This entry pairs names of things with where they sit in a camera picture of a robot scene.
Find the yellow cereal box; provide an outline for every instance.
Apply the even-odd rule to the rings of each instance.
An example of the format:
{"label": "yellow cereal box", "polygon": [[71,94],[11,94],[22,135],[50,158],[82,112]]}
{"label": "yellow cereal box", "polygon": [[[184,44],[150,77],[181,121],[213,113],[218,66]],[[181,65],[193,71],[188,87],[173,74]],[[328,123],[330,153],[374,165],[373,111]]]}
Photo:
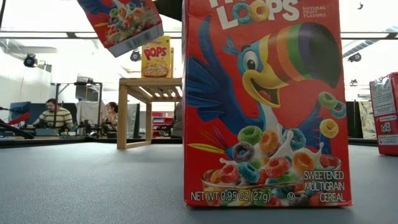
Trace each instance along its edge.
{"label": "yellow cereal box", "polygon": [[163,35],[142,46],[142,78],[170,77],[170,37]]}

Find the gray table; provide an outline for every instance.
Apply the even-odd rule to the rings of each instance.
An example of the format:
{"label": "gray table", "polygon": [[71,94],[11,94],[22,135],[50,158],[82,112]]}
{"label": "gray table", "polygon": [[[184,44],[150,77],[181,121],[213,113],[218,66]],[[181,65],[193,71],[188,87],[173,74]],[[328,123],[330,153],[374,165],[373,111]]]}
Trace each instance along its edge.
{"label": "gray table", "polygon": [[350,146],[354,206],[192,209],[181,145],[0,149],[0,223],[397,223],[398,157]]}

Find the woman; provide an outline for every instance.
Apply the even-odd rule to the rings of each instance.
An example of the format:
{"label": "woman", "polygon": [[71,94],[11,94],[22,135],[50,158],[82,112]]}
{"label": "woman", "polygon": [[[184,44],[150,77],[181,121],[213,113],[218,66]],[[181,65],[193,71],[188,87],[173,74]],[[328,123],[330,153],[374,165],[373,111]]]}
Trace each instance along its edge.
{"label": "woman", "polygon": [[118,125],[118,105],[115,102],[109,102],[105,105],[108,115],[104,118],[103,123],[111,124],[112,126]]}

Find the toucan eye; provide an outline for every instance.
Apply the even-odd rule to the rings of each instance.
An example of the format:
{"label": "toucan eye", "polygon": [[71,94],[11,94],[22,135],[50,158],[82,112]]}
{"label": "toucan eye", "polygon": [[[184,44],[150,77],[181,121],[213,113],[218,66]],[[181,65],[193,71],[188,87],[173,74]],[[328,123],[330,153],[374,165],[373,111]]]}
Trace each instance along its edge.
{"label": "toucan eye", "polygon": [[259,59],[256,53],[249,50],[243,55],[243,68],[245,70],[257,70]]}

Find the cereal box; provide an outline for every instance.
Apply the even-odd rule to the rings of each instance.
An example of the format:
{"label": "cereal box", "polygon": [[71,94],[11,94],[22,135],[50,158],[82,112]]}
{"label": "cereal box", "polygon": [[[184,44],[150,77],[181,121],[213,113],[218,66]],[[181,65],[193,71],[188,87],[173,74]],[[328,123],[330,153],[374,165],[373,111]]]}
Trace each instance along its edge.
{"label": "cereal box", "polygon": [[351,205],[338,0],[186,0],[189,206]]}
{"label": "cereal box", "polygon": [[170,78],[170,37],[163,35],[142,46],[142,78]]}
{"label": "cereal box", "polygon": [[398,155],[398,72],[370,82],[380,154]]}
{"label": "cereal box", "polygon": [[163,35],[152,0],[78,0],[99,40],[115,57]]}

